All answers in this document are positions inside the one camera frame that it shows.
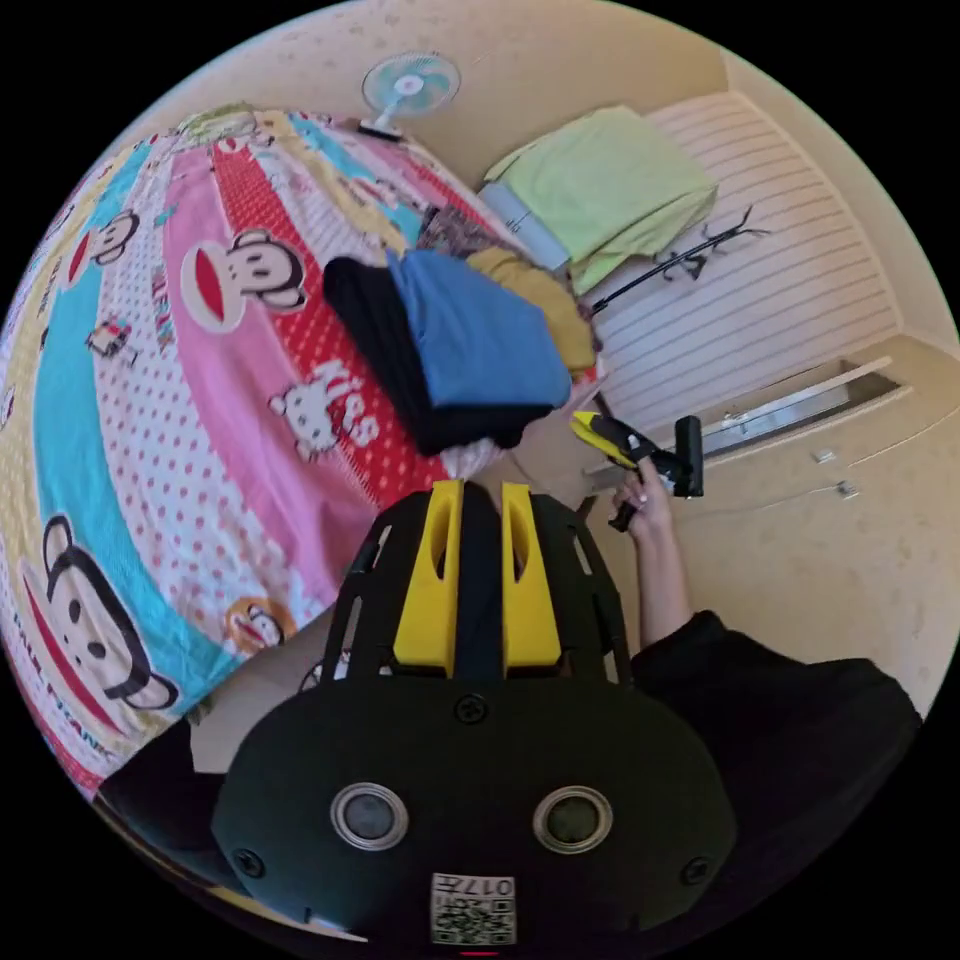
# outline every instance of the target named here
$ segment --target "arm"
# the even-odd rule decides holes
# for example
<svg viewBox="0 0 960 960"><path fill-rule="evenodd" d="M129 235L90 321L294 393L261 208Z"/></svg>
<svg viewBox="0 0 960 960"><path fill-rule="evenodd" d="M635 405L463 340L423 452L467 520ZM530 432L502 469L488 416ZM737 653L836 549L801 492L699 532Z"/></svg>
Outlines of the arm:
<svg viewBox="0 0 960 960"><path fill-rule="evenodd" d="M643 483L636 477L628 478L614 505L628 500L637 508L629 532L637 550L640 647L645 649L688 623L693 608L669 495L649 459L639 466Z"/></svg>

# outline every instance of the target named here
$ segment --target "bed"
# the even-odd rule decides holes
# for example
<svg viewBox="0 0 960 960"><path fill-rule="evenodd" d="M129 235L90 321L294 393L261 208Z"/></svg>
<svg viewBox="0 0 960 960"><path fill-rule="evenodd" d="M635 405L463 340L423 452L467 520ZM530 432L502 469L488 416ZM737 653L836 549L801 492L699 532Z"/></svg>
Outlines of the bed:
<svg viewBox="0 0 960 960"><path fill-rule="evenodd" d="M381 509L499 456L419 455L321 295L448 208L516 246L419 145L236 105L99 162L51 224L0 334L0 635L88 798L327 609Z"/></svg>

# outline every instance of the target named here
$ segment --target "striped wall panel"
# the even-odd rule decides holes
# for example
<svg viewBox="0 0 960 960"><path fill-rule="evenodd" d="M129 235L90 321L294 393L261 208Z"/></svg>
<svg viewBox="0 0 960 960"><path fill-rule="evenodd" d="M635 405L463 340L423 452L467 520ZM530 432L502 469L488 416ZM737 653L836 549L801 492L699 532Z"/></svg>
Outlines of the striped wall panel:
<svg viewBox="0 0 960 960"><path fill-rule="evenodd" d="M833 187L737 93L687 100L650 119L719 183L706 225L772 231L634 288L598 317L617 416L654 430L898 332L875 258ZM704 224L679 238L703 239ZM649 268L634 259L588 295L596 301Z"/></svg>

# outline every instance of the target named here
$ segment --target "electric fan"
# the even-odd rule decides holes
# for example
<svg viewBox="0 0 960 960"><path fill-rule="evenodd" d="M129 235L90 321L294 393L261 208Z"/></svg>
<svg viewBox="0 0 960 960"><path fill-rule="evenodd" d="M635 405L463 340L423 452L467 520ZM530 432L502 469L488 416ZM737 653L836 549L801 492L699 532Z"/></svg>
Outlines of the electric fan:
<svg viewBox="0 0 960 960"><path fill-rule="evenodd" d="M388 139L403 134L390 125L394 116L414 117L452 99L460 88L460 74L436 53L401 53L378 63L363 78L363 98L379 111L376 120L361 120L368 133Z"/></svg>

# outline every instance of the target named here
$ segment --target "green folded cloth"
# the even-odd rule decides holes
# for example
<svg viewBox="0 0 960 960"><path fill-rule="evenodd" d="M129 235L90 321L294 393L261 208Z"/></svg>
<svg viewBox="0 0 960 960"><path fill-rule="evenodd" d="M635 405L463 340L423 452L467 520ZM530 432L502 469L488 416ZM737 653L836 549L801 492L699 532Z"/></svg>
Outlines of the green folded cloth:
<svg viewBox="0 0 960 960"><path fill-rule="evenodd" d="M505 183L563 244L577 293L627 257L660 253L717 195L695 160L622 105L514 150L486 179Z"/></svg>

